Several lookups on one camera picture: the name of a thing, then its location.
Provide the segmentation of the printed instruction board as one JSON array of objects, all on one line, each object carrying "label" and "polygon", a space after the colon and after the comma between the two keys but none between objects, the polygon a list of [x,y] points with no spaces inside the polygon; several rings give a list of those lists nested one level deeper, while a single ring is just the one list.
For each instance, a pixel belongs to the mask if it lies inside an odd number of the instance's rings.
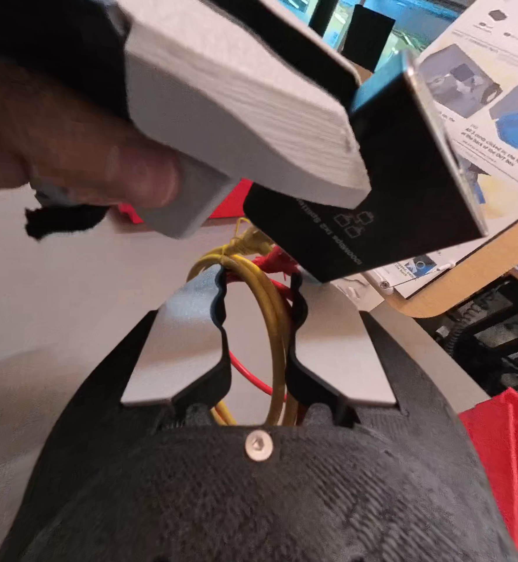
[{"label": "printed instruction board", "polygon": [[451,136],[488,235],[382,268],[388,303],[429,318],[518,264],[518,1],[367,1],[390,15],[399,50],[421,42],[419,70]]}]

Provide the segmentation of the person's left hand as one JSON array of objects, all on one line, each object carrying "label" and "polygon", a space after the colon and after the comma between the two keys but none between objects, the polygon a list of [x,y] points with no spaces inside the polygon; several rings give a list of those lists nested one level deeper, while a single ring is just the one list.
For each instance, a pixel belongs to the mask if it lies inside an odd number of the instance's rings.
[{"label": "person's left hand", "polygon": [[169,205],[178,154],[49,76],[0,60],[0,190],[40,180],[90,205]]}]

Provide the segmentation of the red plastic bin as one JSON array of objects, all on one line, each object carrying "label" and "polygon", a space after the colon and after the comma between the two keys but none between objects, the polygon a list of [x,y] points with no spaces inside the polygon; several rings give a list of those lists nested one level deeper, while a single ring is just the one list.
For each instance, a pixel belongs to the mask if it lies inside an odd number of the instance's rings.
[{"label": "red plastic bin", "polygon": [[496,505],[518,550],[518,393],[503,393],[461,412]]}]

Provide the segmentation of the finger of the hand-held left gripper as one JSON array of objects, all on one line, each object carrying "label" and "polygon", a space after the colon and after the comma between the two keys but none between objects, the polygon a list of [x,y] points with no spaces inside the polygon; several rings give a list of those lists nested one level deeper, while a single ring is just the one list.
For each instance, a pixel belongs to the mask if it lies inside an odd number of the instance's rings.
[{"label": "finger of the hand-held left gripper", "polygon": [[354,208],[371,190],[346,105],[359,77],[277,1],[119,1],[129,117],[179,153],[166,207],[135,207],[175,239],[200,228],[240,179]]}]

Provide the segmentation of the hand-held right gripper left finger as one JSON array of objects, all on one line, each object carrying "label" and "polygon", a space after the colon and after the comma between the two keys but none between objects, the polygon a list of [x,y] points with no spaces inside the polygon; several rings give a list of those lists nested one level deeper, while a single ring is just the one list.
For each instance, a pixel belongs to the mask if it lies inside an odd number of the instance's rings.
[{"label": "hand-held right gripper left finger", "polygon": [[183,415],[211,409],[228,393],[231,364],[226,319],[226,271],[212,265],[160,306],[123,391],[125,407],[164,405]]}]

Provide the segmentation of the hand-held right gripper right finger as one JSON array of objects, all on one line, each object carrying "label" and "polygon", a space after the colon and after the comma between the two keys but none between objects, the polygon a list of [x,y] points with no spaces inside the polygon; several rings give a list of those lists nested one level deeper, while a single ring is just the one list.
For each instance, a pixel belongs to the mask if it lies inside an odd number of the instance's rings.
[{"label": "hand-held right gripper right finger", "polygon": [[354,302],[305,271],[291,276],[290,289],[285,382],[299,406],[325,405],[338,425],[359,421],[359,408],[396,409],[395,393]]}]

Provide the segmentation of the black office chair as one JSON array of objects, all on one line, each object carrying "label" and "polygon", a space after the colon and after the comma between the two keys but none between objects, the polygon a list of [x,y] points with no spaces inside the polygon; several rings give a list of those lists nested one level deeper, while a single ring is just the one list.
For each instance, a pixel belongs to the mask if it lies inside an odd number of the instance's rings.
[{"label": "black office chair", "polygon": [[518,393],[518,280],[505,275],[436,318],[435,341],[490,397]]}]

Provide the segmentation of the black ethernet splitter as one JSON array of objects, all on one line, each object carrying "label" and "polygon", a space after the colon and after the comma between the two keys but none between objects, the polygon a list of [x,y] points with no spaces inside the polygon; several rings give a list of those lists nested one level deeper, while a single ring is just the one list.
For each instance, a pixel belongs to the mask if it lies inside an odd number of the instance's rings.
[{"label": "black ethernet splitter", "polygon": [[485,221],[408,51],[355,94],[349,121],[371,191],[320,205],[253,184],[245,217],[321,283],[486,235]]}]

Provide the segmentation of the black monitor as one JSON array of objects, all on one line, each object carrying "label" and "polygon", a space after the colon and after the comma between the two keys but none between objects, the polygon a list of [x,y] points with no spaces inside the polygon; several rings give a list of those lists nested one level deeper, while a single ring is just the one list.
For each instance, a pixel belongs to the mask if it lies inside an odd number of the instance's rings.
[{"label": "black monitor", "polygon": [[394,18],[357,4],[341,54],[348,61],[374,73],[395,23]]}]

